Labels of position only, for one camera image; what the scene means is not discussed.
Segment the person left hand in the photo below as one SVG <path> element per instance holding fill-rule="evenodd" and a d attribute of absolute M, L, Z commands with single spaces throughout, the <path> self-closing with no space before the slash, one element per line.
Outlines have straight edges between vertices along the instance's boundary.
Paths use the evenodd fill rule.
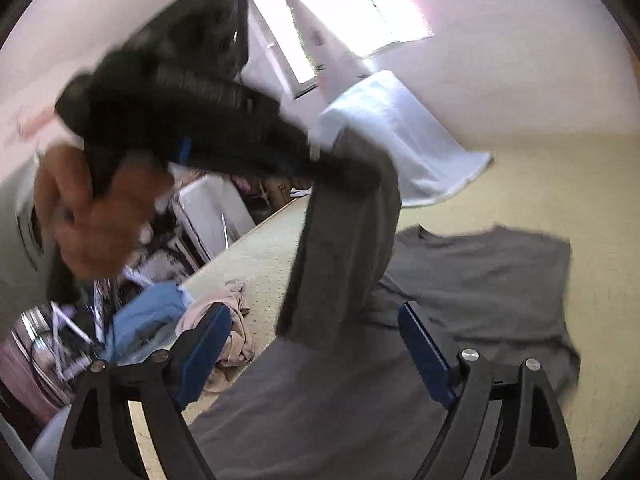
<path fill-rule="evenodd" d="M 117 274 L 139 241 L 155 203 L 174 184 L 172 175 L 146 157 L 122 162 L 110 189 L 92 195 L 85 154 L 68 144 L 51 146 L 35 178 L 40 235 L 58 243 L 66 266 L 80 280 Z"/>

